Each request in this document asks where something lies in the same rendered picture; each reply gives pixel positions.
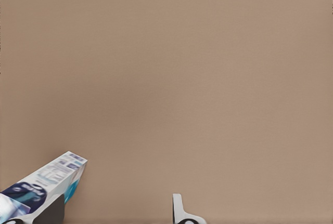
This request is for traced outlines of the white and blue printed box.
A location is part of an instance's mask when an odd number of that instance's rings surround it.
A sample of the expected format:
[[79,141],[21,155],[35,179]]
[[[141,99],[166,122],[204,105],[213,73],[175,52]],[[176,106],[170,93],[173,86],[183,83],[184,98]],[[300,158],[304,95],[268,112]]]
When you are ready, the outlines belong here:
[[0,224],[33,213],[57,194],[65,205],[74,195],[88,160],[70,151],[0,192]]

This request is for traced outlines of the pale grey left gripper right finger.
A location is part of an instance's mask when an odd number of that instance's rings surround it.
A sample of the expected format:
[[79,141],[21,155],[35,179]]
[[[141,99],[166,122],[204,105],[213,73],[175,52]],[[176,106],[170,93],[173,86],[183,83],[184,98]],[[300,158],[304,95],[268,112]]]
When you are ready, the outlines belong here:
[[181,194],[173,193],[172,201],[173,224],[206,224],[206,220],[204,218],[187,213],[184,210]]

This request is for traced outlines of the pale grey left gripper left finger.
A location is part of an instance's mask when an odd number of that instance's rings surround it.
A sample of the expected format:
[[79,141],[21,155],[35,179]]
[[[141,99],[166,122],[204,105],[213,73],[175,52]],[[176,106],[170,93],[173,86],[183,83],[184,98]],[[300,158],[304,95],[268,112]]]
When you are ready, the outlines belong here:
[[65,195],[57,194],[36,211],[6,220],[4,224],[63,224],[65,217]]

